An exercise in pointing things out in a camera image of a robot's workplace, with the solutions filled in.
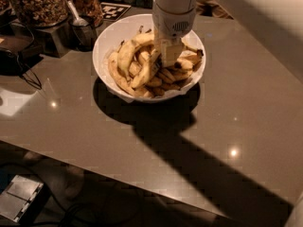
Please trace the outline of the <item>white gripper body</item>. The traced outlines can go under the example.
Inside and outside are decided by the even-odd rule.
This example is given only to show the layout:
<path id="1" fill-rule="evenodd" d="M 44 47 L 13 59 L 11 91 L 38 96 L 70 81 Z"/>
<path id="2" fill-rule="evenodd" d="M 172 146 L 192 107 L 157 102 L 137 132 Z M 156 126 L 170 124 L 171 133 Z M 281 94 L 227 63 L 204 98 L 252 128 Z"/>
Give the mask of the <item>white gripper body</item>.
<path id="1" fill-rule="evenodd" d="M 195 0 L 153 0 L 155 40 L 178 42 L 192 30 L 195 13 Z"/>

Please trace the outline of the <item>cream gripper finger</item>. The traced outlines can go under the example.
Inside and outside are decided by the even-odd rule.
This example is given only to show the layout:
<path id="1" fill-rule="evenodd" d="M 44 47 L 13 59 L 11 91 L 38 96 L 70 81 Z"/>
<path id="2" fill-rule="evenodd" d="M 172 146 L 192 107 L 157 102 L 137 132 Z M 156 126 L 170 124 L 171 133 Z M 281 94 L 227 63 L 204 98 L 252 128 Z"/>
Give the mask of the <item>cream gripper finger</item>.
<path id="1" fill-rule="evenodd" d="M 180 39 L 161 41 L 161 60 L 164 67 L 174 65 L 183 51 L 184 45 Z"/>

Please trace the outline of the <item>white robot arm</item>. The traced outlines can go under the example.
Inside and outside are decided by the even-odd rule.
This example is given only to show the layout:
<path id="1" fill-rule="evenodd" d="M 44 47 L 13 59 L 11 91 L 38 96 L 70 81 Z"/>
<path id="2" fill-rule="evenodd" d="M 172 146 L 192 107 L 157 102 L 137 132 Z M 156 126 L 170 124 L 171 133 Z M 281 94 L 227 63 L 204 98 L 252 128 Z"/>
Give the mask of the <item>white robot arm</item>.
<path id="1" fill-rule="evenodd" d="M 303 81 L 303 0 L 215 0 L 297 79 Z M 153 0 L 161 39 L 178 40 L 193 27 L 196 0 Z"/>

